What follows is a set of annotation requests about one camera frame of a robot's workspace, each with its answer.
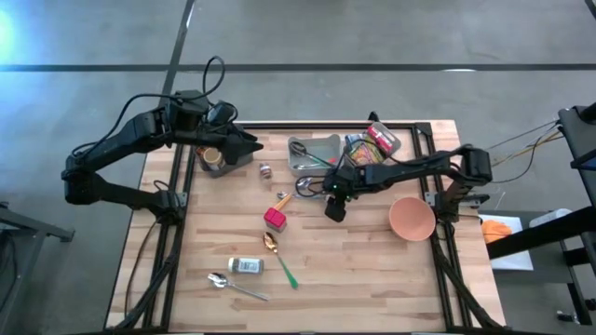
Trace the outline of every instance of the concrete floor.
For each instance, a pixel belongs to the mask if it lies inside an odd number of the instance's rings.
[[[0,64],[168,64],[185,2],[5,0]],[[246,64],[596,62],[596,20],[582,0],[203,0],[188,23],[181,63],[213,54]],[[130,210],[66,204],[60,172],[76,145],[112,126],[130,96],[160,92],[165,77],[0,73],[0,199],[76,229],[70,244],[46,242],[15,333],[102,328]],[[362,119],[371,110],[384,119],[451,118],[462,142],[487,147],[552,120],[561,108],[594,102],[595,80],[594,72],[242,73],[229,74],[213,100],[233,102],[242,120]],[[199,83],[198,74],[178,73],[173,88]],[[155,106],[140,100],[127,117]],[[136,186],[143,159],[130,156],[102,175]],[[517,175],[527,159],[496,168],[494,177]],[[570,159],[564,141],[539,149],[522,179],[484,188],[493,195],[485,207],[584,207],[589,201]],[[586,270],[578,271],[584,294],[596,297]],[[571,309],[565,287],[499,285],[499,293],[515,329],[593,331],[554,320],[556,309]]]

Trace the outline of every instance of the orange bowl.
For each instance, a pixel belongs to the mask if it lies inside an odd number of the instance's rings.
[[[402,198],[391,205],[389,223],[395,234],[414,242],[426,240],[437,224],[432,208],[414,197]]]

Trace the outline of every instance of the green handle spoon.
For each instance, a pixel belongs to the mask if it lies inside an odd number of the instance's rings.
[[[298,289],[298,281],[291,274],[290,270],[288,270],[286,263],[284,263],[281,257],[279,257],[278,242],[276,241],[276,239],[273,237],[271,233],[265,233],[263,235],[263,242],[269,250],[273,251],[276,254],[276,256],[278,256],[279,263],[281,264],[281,267],[283,267],[283,272],[286,273],[288,280],[290,280],[291,288]]]

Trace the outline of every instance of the wooden table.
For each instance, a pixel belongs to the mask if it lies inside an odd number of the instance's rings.
[[[452,150],[459,145],[454,121],[430,123],[437,150]],[[402,141],[396,158],[413,158],[410,133],[394,132]],[[388,224],[388,209],[396,199],[420,196],[418,180],[397,183],[380,194],[362,196],[347,205],[341,223],[324,216],[322,201],[292,199],[283,209],[288,227],[276,236],[280,255],[300,283],[299,289],[293,290],[277,259],[262,243],[264,212],[278,201],[276,192],[291,192],[295,181],[288,170],[287,138],[290,135],[326,137],[346,132],[254,130],[251,133],[264,145],[262,151],[254,154],[251,164],[217,180],[196,169],[169,330],[444,330],[430,244],[406,242],[395,236]],[[153,180],[169,179],[173,153],[173,149],[163,148],[147,155],[142,189],[154,191]],[[261,162],[268,162],[273,169],[270,187],[259,179]],[[181,167],[179,185],[183,184],[184,162]],[[145,210],[135,212],[132,217],[106,326],[115,325],[123,318],[131,267],[154,219]],[[504,325],[480,225],[477,220],[467,218],[455,227],[464,280],[490,316]],[[129,305],[139,299],[149,282],[156,240],[154,232],[135,276]],[[263,259],[263,275],[227,273],[228,259],[240,256]],[[231,288],[213,288],[207,280],[210,272],[225,273],[235,283],[268,295],[271,301],[258,301]],[[449,291],[458,325],[461,318],[451,284]],[[163,292],[160,294],[157,320]]]

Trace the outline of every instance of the wire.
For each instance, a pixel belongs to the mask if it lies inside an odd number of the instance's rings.
[[[142,252],[145,250],[145,246],[147,244],[147,241],[149,240],[149,236],[151,235],[151,232],[153,231],[153,228],[156,226],[158,221],[159,221],[159,218],[157,218],[153,222],[153,224],[151,224],[151,227],[149,227],[149,231],[147,232],[147,234],[145,235],[145,238],[141,242],[141,248],[139,248],[139,253],[137,254],[137,259],[134,261],[134,265],[132,266],[132,272],[130,273],[129,283],[127,284],[127,292],[126,292],[126,295],[124,296],[124,317],[126,317],[129,312],[129,294],[130,294],[130,289],[132,288],[132,280],[134,279],[134,275],[137,273],[137,267],[139,267],[139,262],[141,261],[141,255],[142,255]]]
[[[481,221],[481,224],[484,223],[484,220],[478,216],[478,215],[471,215],[471,214],[455,214],[455,213],[448,213],[451,215],[457,215],[457,216],[463,216],[463,217],[467,217],[467,218],[475,218]],[[455,234],[455,226],[453,222],[450,221],[443,221],[443,220],[438,220],[438,223],[441,224],[443,226],[443,228],[447,229],[447,227],[449,227],[449,229],[451,230],[451,236],[453,236]],[[444,237],[440,237],[439,236],[439,240],[444,241],[445,238]]]
[[[216,103],[216,104],[213,106],[213,108],[215,108],[215,107],[216,107],[217,105],[219,105],[219,104],[226,104],[226,105],[228,105],[228,106],[231,106],[232,108],[234,108],[234,114],[232,114],[232,117],[230,117],[230,119],[229,119],[229,120],[227,120],[227,122],[226,122],[226,123],[224,123],[223,125],[220,125],[220,126],[218,126],[218,127],[214,127],[214,128],[212,128],[212,129],[209,129],[209,131],[208,131],[209,133],[211,133],[211,132],[215,132],[215,131],[217,131],[217,130],[219,130],[219,129],[222,129],[222,128],[224,128],[224,127],[228,127],[230,124],[232,124],[232,123],[233,123],[234,121],[236,121],[236,119],[238,118],[238,109],[236,108],[236,106],[235,106],[235,105],[231,104],[230,102],[219,101],[219,102],[217,102],[217,103]]]
[[[206,78],[206,73],[207,70],[209,69],[211,63],[217,60],[218,62],[220,62],[221,66],[222,66],[222,70],[221,70],[221,74],[220,74],[220,78],[217,81],[217,83],[208,91],[205,91],[205,78]],[[209,96],[209,94],[213,93],[217,88],[219,88],[219,86],[222,84],[222,82],[224,81],[224,77],[225,77],[225,62],[224,60],[219,57],[219,56],[213,56],[209,59],[209,61],[207,62],[207,66],[205,66],[205,69],[203,70],[203,93],[192,97],[192,98],[182,98],[180,96],[176,96],[176,95],[170,95],[170,94],[156,94],[156,93],[142,93],[142,94],[137,94],[135,96],[133,96],[132,98],[130,98],[127,103],[124,104],[124,107],[122,108],[122,111],[120,111],[120,115],[118,116],[118,118],[115,121],[115,124],[112,126],[112,128],[108,131],[107,134],[105,134],[102,138],[100,138],[98,141],[95,142],[89,142],[89,143],[85,143],[82,145],[77,146],[76,148],[74,148],[71,151],[71,154],[73,156],[79,156],[81,155],[80,152],[78,152],[80,149],[85,148],[87,146],[91,146],[90,149],[88,149],[87,151],[85,151],[82,154],[81,159],[85,159],[85,157],[87,157],[88,154],[90,154],[91,152],[93,152],[98,146],[100,146],[102,143],[104,143],[114,132],[115,130],[118,128],[118,126],[120,125],[120,122],[122,121],[122,118],[124,117],[124,114],[126,113],[127,109],[129,108],[129,106],[137,99],[139,98],[165,98],[165,99],[169,99],[171,101],[195,101],[201,98],[207,98],[207,96]]]
[[[311,188],[312,185],[320,185],[320,184],[323,183],[323,181],[311,181],[308,184],[308,186],[306,186],[306,190],[310,191],[311,193],[310,194],[303,194],[302,193],[303,189],[299,188],[298,187],[298,184],[301,183],[302,180],[305,180],[305,179],[308,179],[308,178],[313,179],[313,178],[324,178],[324,177],[321,177],[321,176],[303,176],[303,177],[298,178],[296,180],[296,182],[294,183],[294,188],[296,189],[296,193],[298,195],[300,195],[300,196],[303,196],[303,197],[313,197],[315,195],[323,194],[324,193],[323,190],[317,191],[317,190],[313,190]]]
[[[377,143],[373,142],[373,141],[366,141],[364,139],[358,139],[358,140],[352,141],[350,144],[354,144],[356,142],[366,142],[366,143],[369,143],[371,145],[374,145],[381,152],[383,152],[382,149],[379,147],[379,145]],[[439,160],[439,159],[443,159],[443,158],[454,156],[455,153],[457,153],[459,150],[461,150],[462,148],[466,148],[468,146],[469,146],[468,144],[465,144],[465,145],[462,145],[462,146],[460,146],[460,147],[458,147],[458,148],[456,148],[456,149],[454,149],[454,150],[452,150],[450,152],[442,152],[442,153],[438,153],[438,154],[433,154],[432,156],[421,157],[421,158],[417,158],[417,159],[413,159],[413,160],[409,160],[409,161],[400,161],[400,160],[398,160],[398,159],[396,159],[396,158],[394,158],[392,156],[389,156],[388,159],[392,160],[393,162],[395,162],[397,164],[401,164],[401,165],[404,165],[404,166],[419,167],[419,166],[422,166],[424,164],[428,164],[428,163],[434,162],[434,161]],[[344,150],[343,150],[342,154],[340,155],[339,161],[337,162],[337,165],[335,166],[335,170],[334,170],[333,174],[337,173],[337,171],[339,170],[340,166],[342,165],[342,162],[344,161],[344,157],[347,156],[347,151],[348,151],[348,145],[346,145],[344,147]],[[456,166],[456,167],[459,168],[459,166],[456,163],[451,163],[451,165],[452,166]],[[310,191],[311,194],[303,194],[301,192],[301,190],[298,188],[298,183],[300,183],[301,180],[306,179],[306,178],[322,178],[322,177],[321,176],[303,176],[303,177],[297,179],[296,180],[296,183],[294,184],[294,187],[295,187],[296,193],[298,195],[301,195],[303,197],[313,197],[315,195],[319,195],[319,194],[323,194],[324,193],[322,190],[321,191],[315,191],[315,190],[312,190],[310,188],[311,185],[322,184],[323,181],[313,181],[307,187],[307,190]]]
[[[526,173],[528,173],[528,171],[530,170],[530,167],[532,166],[532,163],[534,162],[534,154],[536,152],[536,147],[538,146],[538,143],[540,142],[540,140],[542,140],[542,137],[540,137],[534,147],[532,147],[532,155],[530,156],[530,163],[528,163],[528,167],[517,177],[508,179],[508,180],[504,180],[504,181],[491,181],[491,183],[505,183],[505,182],[510,182],[510,181],[516,181],[519,178],[523,177]]]
[[[535,132],[535,131],[539,130],[539,129],[540,129],[540,128],[542,128],[542,127],[546,127],[546,126],[548,126],[548,125],[552,125],[553,123],[555,123],[555,122],[557,122],[557,121],[558,121],[558,120],[550,121],[550,122],[548,122],[548,123],[546,123],[546,124],[544,124],[544,125],[542,125],[542,126],[538,126],[538,127],[535,127],[535,128],[533,128],[533,129],[530,129],[530,130],[528,130],[528,131],[525,131],[525,132],[523,132],[523,133],[522,133],[522,134],[520,134],[520,135],[516,135],[516,136],[514,136],[514,137],[512,137],[512,138],[509,138],[509,139],[506,139],[506,140],[504,140],[504,141],[501,141],[501,142],[499,142],[499,143],[497,143],[497,144],[495,144],[495,145],[492,145],[492,146],[490,146],[490,147],[488,147],[488,148],[486,148],[486,149],[484,149],[484,150],[486,150],[486,151],[489,151],[489,150],[491,150],[491,149],[494,149],[494,148],[496,148],[497,146],[500,146],[500,145],[502,145],[502,144],[505,144],[505,143],[507,143],[507,142],[510,142],[510,141],[516,140],[516,139],[520,138],[521,136],[524,136],[524,135],[527,135],[527,134],[529,134],[529,133]]]
[[[224,60],[222,60],[222,58],[219,56],[211,57],[211,59],[207,62],[207,65],[205,65],[205,69],[203,70],[203,92],[205,92],[207,90],[207,73],[209,72],[209,67],[211,66],[211,64],[213,63],[214,60],[217,60],[218,62],[220,62],[222,64],[222,72],[220,74],[220,79],[217,81],[217,84],[215,84],[215,87],[216,87],[215,89],[217,89],[217,87],[219,87],[224,80],[224,76],[225,76]],[[207,100],[207,103],[209,104],[209,106],[213,107],[215,105],[211,101],[209,101],[209,98],[207,96],[205,96],[205,99]]]
[[[168,189],[168,190],[169,190],[169,185],[168,185],[168,184],[167,184],[165,181],[159,181],[159,180],[156,180],[156,181],[153,181],[153,185],[154,185],[154,186],[157,188],[157,190],[159,190],[159,191],[165,191],[164,189],[162,189],[161,187],[159,187],[159,185],[166,186],[166,189]]]
[[[17,248],[15,247],[14,237],[10,232],[7,231],[2,232],[2,234],[7,236],[8,243],[12,248],[12,272],[14,276],[12,278],[12,283],[10,283],[10,287],[8,288],[7,294],[4,296],[2,304],[0,304],[0,313],[4,310],[4,306],[7,304],[8,298],[10,297],[10,294],[12,293],[12,289],[15,287],[15,284],[17,284],[17,279],[19,276],[19,266],[17,264]]]
[[[542,135],[538,136],[536,139],[534,139],[534,140],[531,140],[531,141],[530,141],[528,144],[524,145],[524,146],[523,146],[523,148],[522,148],[521,150],[519,150],[517,153],[510,154],[509,156],[505,157],[504,159],[502,159],[502,160],[500,160],[500,161],[498,161],[498,162],[496,162],[496,163],[492,164],[492,167],[494,168],[494,167],[496,167],[496,166],[498,166],[498,165],[501,165],[501,164],[503,164],[503,163],[506,163],[507,161],[509,161],[509,160],[511,160],[511,159],[513,159],[513,158],[515,158],[515,157],[518,157],[518,156],[520,156],[520,155],[522,155],[522,154],[527,154],[527,153],[528,153],[530,150],[532,150],[532,148],[533,148],[535,145],[536,145],[536,146],[540,146],[540,145],[542,145],[542,144],[544,144],[544,143],[547,143],[547,142],[553,141],[553,140],[554,140],[553,138],[554,138],[554,137],[555,137],[557,134],[559,134],[559,133],[560,133],[560,131],[559,131],[559,130],[557,130],[557,131],[555,131],[554,133],[550,134],[550,135],[549,135],[549,136],[548,136],[548,137],[547,137],[547,138],[546,138],[544,141],[541,141],[541,142],[539,142],[538,144],[536,144],[536,142],[537,142],[537,141],[539,141],[539,139],[541,139],[541,138],[543,138],[543,137],[547,136],[547,134],[549,134],[549,133],[552,131],[552,129],[554,129],[554,128],[555,128],[555,126],[551,127],[549,130],[545,131],[545,132],[544,132]]]
[[[155,180],[153,181],[153,185],[157,188],[157,190],[159,191],[172,191],[174,192],[174,195],[176,196],[176,204],[178,205],[178,208],[180,208],[182,206],[181,202],[180,202],[180,198],[178,197],[178,194],[175,193],[175,190],[170,189],[169,184],[166,183],[165,181],[160,181],[160,180]],[[159,185],[163,185],[166,187],[166,190],[162,189],[161,187],[159,187]]]

